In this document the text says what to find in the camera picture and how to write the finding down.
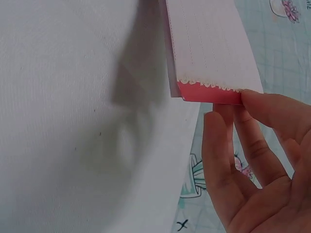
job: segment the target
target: paper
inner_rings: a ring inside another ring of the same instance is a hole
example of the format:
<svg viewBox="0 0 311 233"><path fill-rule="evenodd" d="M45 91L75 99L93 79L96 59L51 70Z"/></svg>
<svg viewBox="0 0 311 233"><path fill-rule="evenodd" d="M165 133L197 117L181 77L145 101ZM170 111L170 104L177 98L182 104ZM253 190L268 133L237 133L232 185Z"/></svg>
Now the paper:
<svg viewBox="0 0 311 233"><path fill-rule="evenodd" d="M262 92L234 1L160 0L160 6L172 97L240 104L242 89Z"/></svg>

